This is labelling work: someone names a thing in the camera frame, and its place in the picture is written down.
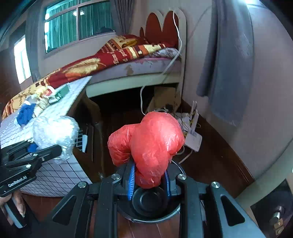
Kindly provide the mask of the person's left hand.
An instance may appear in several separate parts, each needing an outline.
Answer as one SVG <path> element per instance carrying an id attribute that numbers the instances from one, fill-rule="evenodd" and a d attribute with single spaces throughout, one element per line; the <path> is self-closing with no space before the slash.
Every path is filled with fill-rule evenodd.
<path id="1" fill-rule="evenodd" d="M 7 203 L 9 201 L 12 201 L 17 212 L 13 213 L 11 212 L 10 208 L 7 207 Z M 26 213 L 26 207 L 20 190 L 17 190 L 6 197 L 1 197 L 1 210 L 10 225 L 16 225 L 17 228 L 23 228 L 25 226 L 22 225 L 21 222 L 18 221 L 15 217 L 15 215 L 17 214 L 24 219 Z"/>

